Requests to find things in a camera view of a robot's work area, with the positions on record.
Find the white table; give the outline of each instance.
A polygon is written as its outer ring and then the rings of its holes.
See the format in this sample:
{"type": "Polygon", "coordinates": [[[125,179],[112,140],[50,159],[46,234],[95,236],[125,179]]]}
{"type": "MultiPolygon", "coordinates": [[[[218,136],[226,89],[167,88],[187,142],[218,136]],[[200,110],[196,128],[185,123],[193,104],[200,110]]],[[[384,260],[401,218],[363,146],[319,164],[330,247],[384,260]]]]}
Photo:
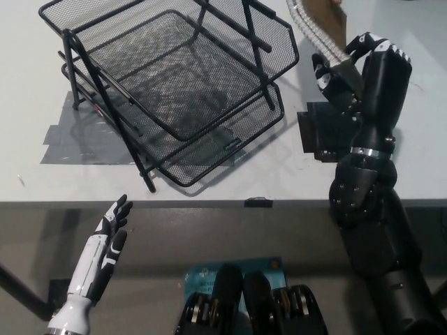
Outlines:
{"type": "MultiPolygon", "coordinates": [[[[292,23],[285,1],[263,2],[292,23]]],[[[277,138],[196,196],[173,188],[159,173],[154,177],[158,191],[151,194],[133,165],[41,165],[45,134],[57,124],[70,90],[57,56],[62,41],[37,13],[44,3],[0,3],[0,206],[102,206],[123,193],[151,207],[242,206],[254,197],[274,200],[274,207],[327,203],[335,164],[303,153],[297,123],[296,112],[304,111],[307,101],[322,100],[312,74],[313,49],[297,29],[300,63],[277,81],[286,108],[284,122],[270,131],[277,138]]],[[[345,0],[344,9],[348,40],[373,31],[413,59],[396,131],[397,192],[406,205],[447,204],[447,1],[345,0]]]]}

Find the cardboard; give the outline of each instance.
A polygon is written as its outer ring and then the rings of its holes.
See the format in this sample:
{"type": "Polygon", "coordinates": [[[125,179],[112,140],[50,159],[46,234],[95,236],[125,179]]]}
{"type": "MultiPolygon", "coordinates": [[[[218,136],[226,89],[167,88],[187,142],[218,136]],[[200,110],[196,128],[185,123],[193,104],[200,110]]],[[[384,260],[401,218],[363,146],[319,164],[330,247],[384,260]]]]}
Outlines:
{"type": "Polygon", "coordinates": [[[346,13],[331,0],[302,0],[306,13],[342,50],[346,47],[346,13]]]}

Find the stacked letter tray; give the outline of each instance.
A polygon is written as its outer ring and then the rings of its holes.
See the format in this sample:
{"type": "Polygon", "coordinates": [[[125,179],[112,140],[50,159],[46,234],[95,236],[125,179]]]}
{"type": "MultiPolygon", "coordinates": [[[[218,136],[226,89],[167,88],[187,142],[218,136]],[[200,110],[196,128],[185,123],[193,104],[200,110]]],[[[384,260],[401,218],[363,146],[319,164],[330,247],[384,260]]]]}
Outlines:
{"type": "Polygon", "coordinates": [[[55,0],[39,13],[62,37],[73,107],[109,121],[151,191],[150,170],[191,186],[284,115],[274,81],[298,49],[257,0],[55,0]]]}

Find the dark floor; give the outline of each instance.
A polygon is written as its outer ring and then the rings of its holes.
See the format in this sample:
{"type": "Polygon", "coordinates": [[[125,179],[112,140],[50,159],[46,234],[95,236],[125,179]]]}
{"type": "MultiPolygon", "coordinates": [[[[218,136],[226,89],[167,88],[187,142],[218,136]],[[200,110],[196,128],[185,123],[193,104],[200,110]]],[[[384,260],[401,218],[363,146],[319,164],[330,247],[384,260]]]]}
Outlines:
{"type": "MultiPolygon", "coordinates": [[[[3,210],[0,262],[40,296],[69,277],[103,210],[3,210]]],[[[434,289],[447,278],[440,209],[409,211],[434,289]]],[[[322,209],[134,209],[116,276],[91,313],[92,335],[172,334],[183,307],[182,274],[194,263],[280,255],[290,284],[318,299],[330,334],[377,335],[363,284],[322,209]]],[[[0,290],[0,334],[42,335],[39,321],[0,290]]]]}

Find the robotic arm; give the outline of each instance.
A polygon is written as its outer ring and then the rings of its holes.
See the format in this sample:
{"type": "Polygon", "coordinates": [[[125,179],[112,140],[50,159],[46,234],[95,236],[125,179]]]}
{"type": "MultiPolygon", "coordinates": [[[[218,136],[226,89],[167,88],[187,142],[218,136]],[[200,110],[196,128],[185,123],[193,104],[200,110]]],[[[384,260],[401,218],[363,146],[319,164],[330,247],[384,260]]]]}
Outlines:
{"type": "Polygon", "coordinates": [[[403,51],[371,33],[346,48],[355,63],[365,60],[361,100],[314,55],[323,95],[341,113],[361,118],[351,153],[338,164],[330,206],[354,272],[367,284],[385,334],[447,334],[420,272],[422,252],[394,190],[393,129],[399,119],[412,67],[403,51]]]}
{"type": "Polygon", "coordinates": [[[89,237],[68,287],[67,300],[48,324],[46,335],[89,335],[89,312],[101,299],[119,256],[127,232],[120,230],[127,224],[133,203],[123,195],[105,213],[89,237]]]}

